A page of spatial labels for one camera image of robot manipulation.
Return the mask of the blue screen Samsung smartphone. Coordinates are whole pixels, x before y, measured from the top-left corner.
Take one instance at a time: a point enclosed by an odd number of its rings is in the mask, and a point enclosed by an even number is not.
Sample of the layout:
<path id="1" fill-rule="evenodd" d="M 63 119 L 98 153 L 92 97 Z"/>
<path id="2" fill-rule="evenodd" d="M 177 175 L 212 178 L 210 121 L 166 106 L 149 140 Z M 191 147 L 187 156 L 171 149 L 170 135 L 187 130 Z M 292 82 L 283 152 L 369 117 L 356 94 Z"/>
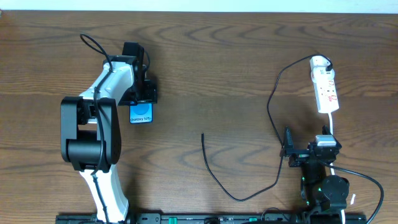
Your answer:
<path id="1" fill-rule="evenodd" d="M 131 124 L 153 122 L 153 106 L 151 103 L 138 104 L 129 107 L 129 121 Z"/>

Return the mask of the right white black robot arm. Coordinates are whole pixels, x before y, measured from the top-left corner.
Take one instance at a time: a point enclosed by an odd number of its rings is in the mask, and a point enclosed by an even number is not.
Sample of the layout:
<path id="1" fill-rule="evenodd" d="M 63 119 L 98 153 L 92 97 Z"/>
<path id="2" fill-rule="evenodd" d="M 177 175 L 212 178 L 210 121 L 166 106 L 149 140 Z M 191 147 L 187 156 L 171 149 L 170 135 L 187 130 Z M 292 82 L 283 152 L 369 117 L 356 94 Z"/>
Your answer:
<path id="1" fill-rule="evenodd" d="M 302 172 L 301 195 L 307 209 L 300 215 L 301 222 L 345 222 L 341 211 L 347 207 L 349 182 L 346 178 L 326 173 L 326 166 L 336 160 L 340 149 L 341 144 L 326 126 L 306 149 L 296 149 L 290 129 L 284 128 L 280 155 L 289 158 L 289 167 L 299 167 Z"/>

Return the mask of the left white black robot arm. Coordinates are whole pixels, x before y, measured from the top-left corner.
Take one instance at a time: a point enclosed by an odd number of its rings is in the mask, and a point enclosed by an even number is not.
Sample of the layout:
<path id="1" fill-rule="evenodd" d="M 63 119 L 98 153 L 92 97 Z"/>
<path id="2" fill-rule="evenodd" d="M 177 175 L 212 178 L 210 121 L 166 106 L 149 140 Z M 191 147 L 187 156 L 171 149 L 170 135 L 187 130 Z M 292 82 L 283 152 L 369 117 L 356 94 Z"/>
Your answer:
<path id="1" fill-rule="evenodd" d="M 130 223 L 116 164 L 121 156 L 118 106 L 129 107 L 132 124 L 151 123 L 157 85 L 146 77 L 143 46 L 125 42 L 120 55 L 107 55 L 103 71 L 79 96 L 60 104 L 61 154 L 86 181 L 97 212 L 58 215 L 56 223 Z"/>

